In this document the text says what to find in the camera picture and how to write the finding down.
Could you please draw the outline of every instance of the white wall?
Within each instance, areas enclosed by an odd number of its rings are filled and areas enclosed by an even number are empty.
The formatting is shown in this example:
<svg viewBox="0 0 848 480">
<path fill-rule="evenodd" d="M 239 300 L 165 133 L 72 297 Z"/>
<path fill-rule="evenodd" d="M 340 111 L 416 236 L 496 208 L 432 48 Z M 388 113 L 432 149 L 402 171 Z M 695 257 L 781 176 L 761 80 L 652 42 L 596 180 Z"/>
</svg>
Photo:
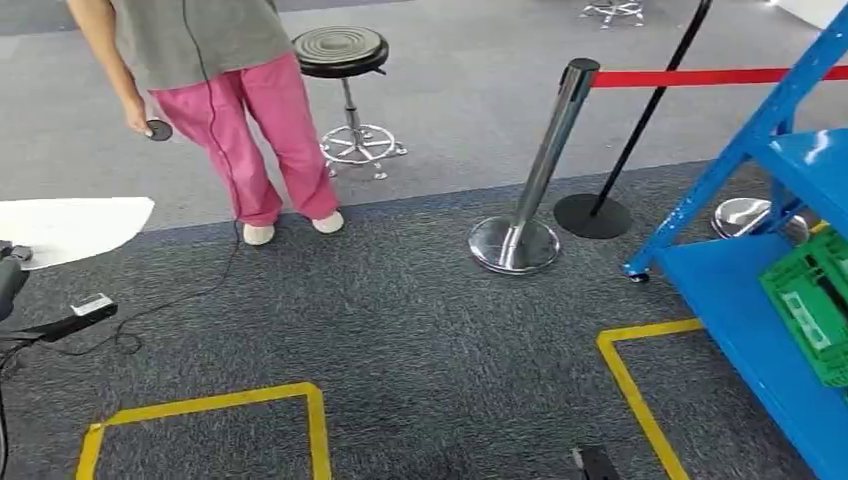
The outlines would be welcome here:
<svg viewBox="0 0 848 480">
<path fill-rule="evenodd" d="M 839 10 L 845 6 L 845 0 L 778 0 L 777 4 L 796 17 L 819 28 L 826 27 Z"/>
</svg>

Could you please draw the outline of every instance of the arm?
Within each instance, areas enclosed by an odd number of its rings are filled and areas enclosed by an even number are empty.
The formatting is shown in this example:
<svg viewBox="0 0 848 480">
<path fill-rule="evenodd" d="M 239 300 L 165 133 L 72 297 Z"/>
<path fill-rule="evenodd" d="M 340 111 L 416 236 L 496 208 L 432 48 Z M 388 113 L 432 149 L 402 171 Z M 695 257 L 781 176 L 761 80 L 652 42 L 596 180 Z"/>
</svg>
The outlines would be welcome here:
<svg viewBox="0 0 848 480">
<path fill-rule="evenodd" d="M 121 99 L 130 128 L 147 134 L 144 100 L 115 45 L 115 10 L 112 3 L 109 0 L 68 0 L 68 6 Z"/>
</svg>

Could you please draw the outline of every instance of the stanchion base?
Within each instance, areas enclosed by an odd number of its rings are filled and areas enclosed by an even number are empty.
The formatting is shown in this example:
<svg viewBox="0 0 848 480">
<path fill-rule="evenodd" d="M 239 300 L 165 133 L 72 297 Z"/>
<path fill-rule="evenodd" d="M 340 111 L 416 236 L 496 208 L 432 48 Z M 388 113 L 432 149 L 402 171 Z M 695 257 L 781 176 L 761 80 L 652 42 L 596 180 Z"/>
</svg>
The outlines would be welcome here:
<svg viewBox="0 0 848 480">
<path fill-rule="evenodd" d="M 571 195 L 554 206 L 554 218 L 560 227 L 583 238 L 598 240 L 615 238 L 627 233 L 633 219 L 627 207 L 607 198 L 598 214 L 589 215 L 598 196 L 592 193 Z"/>
<path fill-rule="evenodd" d="M 516 246 L 509 248 L 513 234 L 511 217 L 492 217 L 477 224 L 468 238 L 474 258 L 483 267 L 507 275 L 529 275 L 551 265 L 560 252 L 559 237 L 546 225 L 531 220 Z"/>
<path fill-rule="evenodd" d="M 721 238 L 739 236 L 752 222 L 756 222 L 771 208 L 771 202 L 758 198 L 731 198 L 718 206 L 713 218 L 713 230 Z M 796 215 L 786 224 L 784 230 L 792 241 L 798 245 L 810 238 L 810 229 L 804 217 Z"/>
</svg>

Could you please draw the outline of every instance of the blue metal shelf cart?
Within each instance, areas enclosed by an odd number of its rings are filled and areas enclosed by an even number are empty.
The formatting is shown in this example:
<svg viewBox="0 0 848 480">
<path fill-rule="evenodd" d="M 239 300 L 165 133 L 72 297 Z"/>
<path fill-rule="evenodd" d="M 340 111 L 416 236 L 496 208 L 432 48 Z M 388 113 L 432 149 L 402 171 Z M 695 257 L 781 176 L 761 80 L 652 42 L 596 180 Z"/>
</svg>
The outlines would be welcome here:
<svg viewBox="0 0 848 480">
<path fill-rule="evenodd" d="M 848 479 L 845 391 L 822 385 L 758 277 L 790 251 L 781 227 L 805 205 L 848 238 L 848 128 L 791 133 L 798 103 L 848 51 L 848 5 L 623 268 L 657 262 L 772 418 L 822 480 Z M 772 174 L 772 212 L 750 235 L 672 242 L 744 162 Z"/>
</svg>

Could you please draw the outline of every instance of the white paper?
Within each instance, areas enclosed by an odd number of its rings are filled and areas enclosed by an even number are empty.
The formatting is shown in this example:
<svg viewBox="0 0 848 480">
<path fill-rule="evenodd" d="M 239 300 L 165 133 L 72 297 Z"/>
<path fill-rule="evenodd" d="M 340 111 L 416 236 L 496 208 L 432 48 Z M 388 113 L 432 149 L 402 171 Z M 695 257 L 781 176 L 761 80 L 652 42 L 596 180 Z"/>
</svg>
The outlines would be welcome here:
<svg viewBox="0 0 848 480">
<path fill-rule="evenodd" d="M 153 212 L 149 198 L 60 198 L 0 202 L 0 240 L 32 248 L 25 270 L 112 251 L 132 240 Z"/>
</svg>

